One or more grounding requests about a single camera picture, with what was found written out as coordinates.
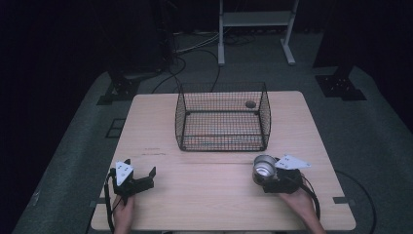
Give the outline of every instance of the black cable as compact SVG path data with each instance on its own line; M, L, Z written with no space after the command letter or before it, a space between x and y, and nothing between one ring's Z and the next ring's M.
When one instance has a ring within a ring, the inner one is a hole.
M185 67L186 67L186 61L185 61L183 58L180 58L180 57L177 57L177 59L183 61L183 66L182 66L182 68L181 68L178 72L172 73L171 76L169 76L169 77L167 77L166 79L164 79L163 81L161 81L161 83L159 83L159 84L152 90L152 93L151 93L151 94L155 94L155 91L156 91L162 84L164 84L168 79L170 79L170 78L172 78L172 77L175 78L175 81L176 81L177 83L180 83L180 82L177 80L176 75L179 74L180 72L182 72L182 71L185 69Z
M364 192L364 194L367 196L368 202L370 203L371 210L372 210L372 213L373 213L373 223L371 224L370 232L369 232L369 233L370 233L370 234L373 234L373 233L374 233L374 229L376 228L377 214L376 214L376 207L374 206L373 199L371 198L370 194L367 192L367 190L364 188L364 186L361 185L361 183L359 183L359 182L358 182L355 178L353 178L352 176L350 176L350 175L348 175L348 174L346 174L346 173L343 173L343 172L341 172L341 171L338 171L338 170L334 170L334 172L335 172L336 174L341 174L341 175L346 176L347 178L351 179L353 182L355 182L355 183L361 188L361 190L362 190L362 191Z
M313 186L311 185L311 183L310 183L310 186L312 187L312 190L310 190L310 188L309 187L307 187L304 183L298 183L298 182L296 182L294 179L292 179L292 178L290 178L290 177L286 177L286 179L288 179L288 180L290 180L291 182L293 182L293 183L295 183L295 184L297 184L300 188L302 188L304 191L306 191L310 196L311 196L311 198L313 199L313 201L314 201L314 205L315 205L315 207L316 207L316 215L317 215L317 218L318 219L320 219L320 216L321 216L321 211L320 211L320 208L319 208L319 198L317 198L317 195L316 195L316 193L315 193L315 191L314 191L314 189L313 189Z
M121 203L122 199L119 199L118 203L116 203L115 207L113 207L112 209L112 214L114 213L115 209L119 206L119 204Z
M228 34L225 37L224 44L230 47L241 47L241 46L250 44L255 41L254 35L248 35L248 36L250 36L252 39L248 39L245 36L239 36L236 34Z
M106 178L103 188L104 188L104 200L106 204L107 223L109 224L109 228L113 233L115 232L115 226L113 225L113 221L112 221L112 208L110 206L109 184L108 184L109 178L112 176L113 176L113 173L110 172Z
M304 179L310 184L311 190L313 190L313 192L316 193L316 192L314 191L313 185L310 183L310 181L307 180L303 175L301 175L301 177L304 178Z
M183 58L176 58L176 59L181 59L183 62L184 62L184 67L186 67L186 61L185 61L185 59L183 59ZM176 88L175 89L180 89L180 87L181 87L181 82L180 82L180 80L176 77L176 74L178 74L178 73L173 73L171 70L170 70L170 67L168 68L168 72L169 72L169 74L170 75L172 75L174 78L175 78L175 83L176 83Z
M237 12L237 11L238 11L238 8L240 7L241 1L242 1L242 0L239 0L239 1L238 1L237 6L236 6L234 12ZM244 6L243 6L242 11L245 9L245 6L246 6L246 3L247 3L247 2L248 2L248 0L244 0ZM183 52L179 52L179 53L190 52L190 51L199 49L199 48L201 48L201 47L206 47L207 45L211 45L212 43L214 43L214 45L216 45L216 44L217 44L216 41L217 41L218 38L219 38L219 37L218 37L218 33L217 33L217 32L211 32L211 33L213 33L213 34L215 34L215 35L212 36L212 37L210 37L209 39L205 40L204 42L201 42L201 43L199 43L198 45L195 45L195 46L192 47L192 48L184 49ZM195 32L191 32L191 33L189 33L189 34L190 34L190 35L197 35L197 36L205 37L205 36L203 36L203 35L201 35L201 34L199 34L199 33L195 33ZM175 48L176 53L178 54L178 51L176 50L176 44L175 44L175 40L174 40L174 35L172 34L172 36L173 36L173 46L174 46L174 48Z
M216 64L218 64L218 57L217 57L213 52L211 52L211 51L197 49L197 50L190 50L190 51L188 51L188 52L184 52L184 53L182 53L182 55L189 54L189 53L193 53L193 52L205 52L205 53L208 53L208 54L212 55L212 56L215 58ZM221 73L221 67L220 67L219 65L217 65L217 66L218 66L218 72L217 72L217 74L216 74L215 80L213 81L212 87L210 88L210 92L211 92L211 93L212 93L213 88L215 87L216 83L218 82L219 74Z

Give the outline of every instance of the white metal stand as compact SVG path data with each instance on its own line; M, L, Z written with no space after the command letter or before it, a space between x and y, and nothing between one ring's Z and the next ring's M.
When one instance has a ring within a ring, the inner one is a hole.
M286 25L285 38L281 39L282 49L285 53L289 65L295 64L295 59L289 49L288 42L291 36L292 26L298 8L299 0L294 0L291 11L281 12L235 12L224 13L223 0L219 1L219 43L218 43L218 64L225 64L224 53L224 27L227 26L272 26Z

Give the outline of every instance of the wooden table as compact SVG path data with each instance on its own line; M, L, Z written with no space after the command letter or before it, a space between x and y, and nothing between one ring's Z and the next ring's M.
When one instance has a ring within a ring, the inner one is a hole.
M319 197L327 230L356 227L340 183L310 110L299 92L269 92L272 129L263 152L184 152L174 133L177 94L134 98L111 168L131 159L134 178L157 168L155 187L137 194L134 230L276 231L305 229L277 194L265 194L251 178L259 154L290 154L310 162L301 172ZM104 204L96 206L91 226L108 230Z

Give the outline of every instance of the dark background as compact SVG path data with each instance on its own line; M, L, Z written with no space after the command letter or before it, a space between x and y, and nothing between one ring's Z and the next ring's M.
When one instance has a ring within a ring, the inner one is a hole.
M161 14L161 4L168 17ZM80 102L109 64L138 72L168 65L167 32L217 30L217 0L0 3L1 233L11 232ZM226 9L288 8L288 1L226 0ZM294 30L324 37L315 66L343 58L376 81L413 130L410 1L301 0Z

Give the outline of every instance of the mesh cage wall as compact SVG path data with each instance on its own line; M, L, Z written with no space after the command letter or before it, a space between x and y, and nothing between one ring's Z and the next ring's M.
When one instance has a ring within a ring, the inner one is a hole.
M175 134L181 150L262 151L270 131L264 83L184 83L179 87Z

